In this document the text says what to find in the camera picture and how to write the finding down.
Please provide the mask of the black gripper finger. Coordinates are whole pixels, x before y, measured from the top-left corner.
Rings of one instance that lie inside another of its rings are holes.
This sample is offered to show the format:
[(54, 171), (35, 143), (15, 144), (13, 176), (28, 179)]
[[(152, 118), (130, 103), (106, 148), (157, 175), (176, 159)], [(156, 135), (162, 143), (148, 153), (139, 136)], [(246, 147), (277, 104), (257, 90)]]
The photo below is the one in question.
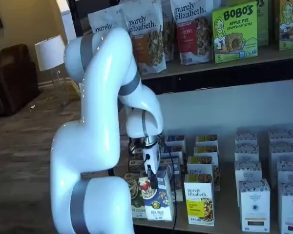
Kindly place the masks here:
[(150, 180), (151, 188), (158, 189), (157, 176), (153, 173), (150, 165), (147, 166), (147, 177)]

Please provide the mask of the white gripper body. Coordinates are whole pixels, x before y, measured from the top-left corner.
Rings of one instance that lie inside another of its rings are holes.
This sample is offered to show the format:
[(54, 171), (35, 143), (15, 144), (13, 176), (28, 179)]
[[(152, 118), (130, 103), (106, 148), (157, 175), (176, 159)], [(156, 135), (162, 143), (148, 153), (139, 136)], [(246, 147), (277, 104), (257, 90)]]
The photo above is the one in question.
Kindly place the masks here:
[(151, 172), (157, 172), (160, 165), (160, 147), (159, 143), (156, 143), (150, 148), (143, 149), (143, 160), (145, 172), (150, 169)]

